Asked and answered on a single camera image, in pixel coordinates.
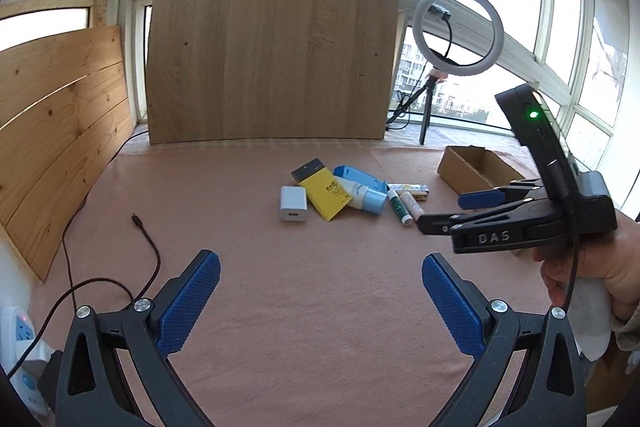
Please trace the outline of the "person right hand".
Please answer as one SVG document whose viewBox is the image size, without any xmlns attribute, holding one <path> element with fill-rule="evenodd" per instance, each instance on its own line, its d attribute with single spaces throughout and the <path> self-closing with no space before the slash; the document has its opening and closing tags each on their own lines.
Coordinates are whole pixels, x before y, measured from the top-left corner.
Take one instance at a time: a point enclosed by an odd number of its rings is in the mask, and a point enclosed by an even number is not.
<svg viewBox="0 0 640 427">
<path fill-rule="evenodd" d="M 616 211 L 617 229 L 587 242 L 580 251 L 577 276 L 602 280 L 611 296 L 614 315 L 628 321 L 639 304 L 639 223 Z M 570 279 L 572 254 L 544 260 L 534 249 L 533 262 L 540 262 L 540 275 L 553 306 L 564 303 L 563 285 Z"/>
</svg>

